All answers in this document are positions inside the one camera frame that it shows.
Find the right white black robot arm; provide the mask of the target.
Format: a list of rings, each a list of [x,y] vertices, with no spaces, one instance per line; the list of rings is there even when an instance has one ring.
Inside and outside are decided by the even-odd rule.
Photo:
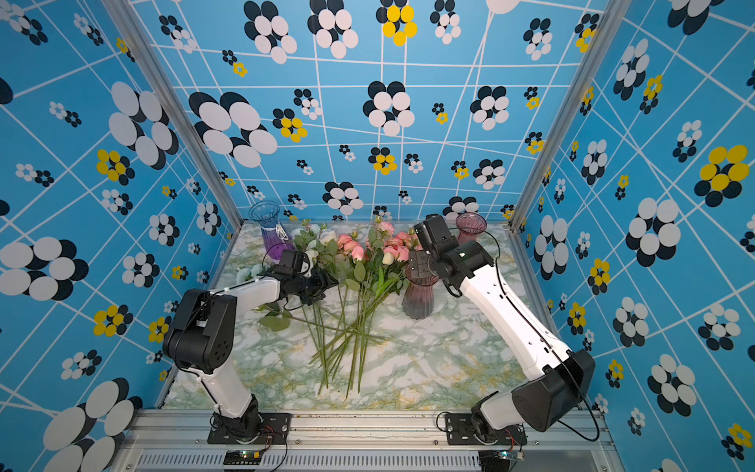
[[[513,292],[497,261],[476,241],[459,243],[438,214],[414,226],[421,251],[410,258],[412,273],[437,277],[447,292],[465,297],[488,318],[512,350],[526,382],[496,391],[471,409],[475,435],[493,444],[499,433],[525,425],[537,432],[562,422],[587,393],[596,364],[585,350],[573,351],[550,332]]]

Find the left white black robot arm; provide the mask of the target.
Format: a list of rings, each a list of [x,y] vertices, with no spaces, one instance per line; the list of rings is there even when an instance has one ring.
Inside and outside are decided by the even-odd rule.
[[[290,296],[305,305],[324,299],[338,281],[313,265],[305,253],[288,249],[258,277],[215,291],[190,289],[179,304],[163,354],[199,380],[214,402],[212,426],[232,441],[251,442],[271,429],[230,360],[236,317]]]

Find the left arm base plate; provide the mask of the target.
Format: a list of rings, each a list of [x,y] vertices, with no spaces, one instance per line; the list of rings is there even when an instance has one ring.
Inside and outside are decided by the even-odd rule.
[[[227,418],[219,413],[210,418],[209,444],[285,444],[293,418],[291,413],[257,413],[243,418]]]

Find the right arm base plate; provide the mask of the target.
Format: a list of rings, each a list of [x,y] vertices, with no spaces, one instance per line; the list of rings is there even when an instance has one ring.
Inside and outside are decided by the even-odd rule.
[[[441,412],[436,417],[436,427],[446,434],[450,446],[519,448],[528,442],[522,425],[495,430],[472,413]]]

